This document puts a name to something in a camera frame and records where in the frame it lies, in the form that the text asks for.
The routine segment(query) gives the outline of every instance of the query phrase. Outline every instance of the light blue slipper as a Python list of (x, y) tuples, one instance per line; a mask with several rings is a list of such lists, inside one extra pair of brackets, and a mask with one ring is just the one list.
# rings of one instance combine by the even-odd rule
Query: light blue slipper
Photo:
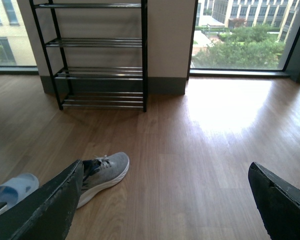
[(39, 187), (39, 180), (31, 173), (23, 173), (0, 185), (0, 202), (6, 202), (8, 209), (32, 194)]

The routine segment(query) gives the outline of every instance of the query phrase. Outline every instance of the sneaker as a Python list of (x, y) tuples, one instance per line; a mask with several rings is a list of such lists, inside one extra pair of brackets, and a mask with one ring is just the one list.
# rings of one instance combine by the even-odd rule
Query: sneaker
[(84, 172), (77, 209), (89, 202), (101, 190), (119, 183), (129, 169), (129, 157), (124, 152), (82, 162)]

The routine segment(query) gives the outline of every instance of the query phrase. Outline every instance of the shoe rack shelf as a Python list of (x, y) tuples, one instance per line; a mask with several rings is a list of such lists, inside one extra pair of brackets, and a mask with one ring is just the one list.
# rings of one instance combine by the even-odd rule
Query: shoe rack shelf
[[(92, 107), (115, 109), (142, 109), (147, 111), (148, 98), (148, 0), (140, 3), (48, 3), (34, 4), (29, 0), (35, 25), (42, 45), (53, 90), (58, 107)], [(45, 41), (37, 11), (48, 9), (51, 12), (56, 38)], [(56, 10), (58, 9), (136, 9), (141, 15), (141, 38), (135, 37), (62, 37), (60, 32)], [(48, 48), (59, 48), (63, 67), (53, 72)], [(111, 66), (111, 67), (82, 67), (68, 66), (65, 48), (128, 48), (141, 49), (142, 66)], [(68, 93), (61, 98), (58, 90), (58, 81), (66, 81)], [(84, 91), (76, 92), (73, 89), (73, 81), (138, 81), (141, 82), (142, 91)]]

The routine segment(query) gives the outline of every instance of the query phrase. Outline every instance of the glass pane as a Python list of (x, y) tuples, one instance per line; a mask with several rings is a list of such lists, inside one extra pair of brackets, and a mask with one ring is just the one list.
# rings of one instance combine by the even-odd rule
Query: glass pane
[(0, 0), (0, 66), (36, 66), (17, 0)]
[(197, 16), (191, 68), (283, 69), (300, 26), (300, 0), (214, 0), (210, 10)]

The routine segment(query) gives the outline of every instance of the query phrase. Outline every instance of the dark gray baseboard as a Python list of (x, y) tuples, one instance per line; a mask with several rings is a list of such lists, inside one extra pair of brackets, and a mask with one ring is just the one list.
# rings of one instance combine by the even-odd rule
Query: dark gray baseboard
[[(47, 94), (53, 94), (54, 88), (49, 76), (40, 76), (43, 90)], [(183, 95), (186, 89), (185, 77), (149, 77), (149, 94), (173, 94)], [(59, 93), (68, 93), (68, 84), (65, 80), (57, 81)], [(74, 92), (142, 92), (142, 82), (140, 81), (88, 81), (73, 80), (72, 88)]]
[(148, 77), (148, 92), (149, 94), (183, 95), (186, 82), (186, 77)]

